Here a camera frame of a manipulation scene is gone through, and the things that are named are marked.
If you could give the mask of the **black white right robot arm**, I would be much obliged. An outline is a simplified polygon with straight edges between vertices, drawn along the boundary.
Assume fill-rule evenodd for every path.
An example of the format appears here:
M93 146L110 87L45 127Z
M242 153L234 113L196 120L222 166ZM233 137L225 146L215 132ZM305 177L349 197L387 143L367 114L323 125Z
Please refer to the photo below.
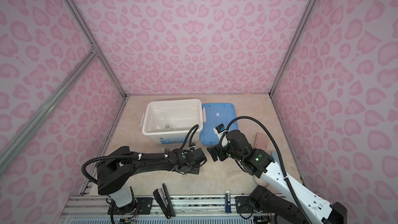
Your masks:
M214 161L234 159L249 175L268 183L281 197L263 186L249 195L251 209L257 213L271 212L292 224L346 224L348 210L341 203L330 203L316 195L289 174L273 156L253 148L239 130L214 128L220 143L207 150Z

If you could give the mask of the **clear glass flask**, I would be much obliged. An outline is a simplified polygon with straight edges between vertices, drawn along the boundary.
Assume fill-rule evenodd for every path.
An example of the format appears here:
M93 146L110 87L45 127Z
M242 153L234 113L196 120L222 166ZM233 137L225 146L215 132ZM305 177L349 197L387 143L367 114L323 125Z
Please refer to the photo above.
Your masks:
M166 132L174 131L174 127L172 125L170 125L170 124L166 124L164 130Z

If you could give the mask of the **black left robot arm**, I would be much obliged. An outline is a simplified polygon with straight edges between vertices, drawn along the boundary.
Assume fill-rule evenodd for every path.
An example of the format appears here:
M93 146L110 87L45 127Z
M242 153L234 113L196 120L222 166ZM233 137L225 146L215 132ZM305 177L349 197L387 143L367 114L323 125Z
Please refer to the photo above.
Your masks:
M109 215L136 213L138 203L128 179L136 174L168 171L198 175L207 162L202 149L176 148L163 153L140 153L122 146L107 156L86 161L81 166L85 178L97 185L98 194L111 198Z

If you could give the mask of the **white plastic storage bin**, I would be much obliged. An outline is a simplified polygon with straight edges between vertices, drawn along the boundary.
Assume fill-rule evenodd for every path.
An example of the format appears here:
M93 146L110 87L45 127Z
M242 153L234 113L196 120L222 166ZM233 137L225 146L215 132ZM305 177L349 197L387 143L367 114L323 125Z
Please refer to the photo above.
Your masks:
M174 131L166 132L154 127L153 116L157 113L168 113L169 123L174 127ZM143 135L151 138L156 144L168 145L183 143L190 129L198 125L192 138L192 142L197 143L201 140L203 123L202 102L199 99L153 101L147 105L142 116L141 128Z

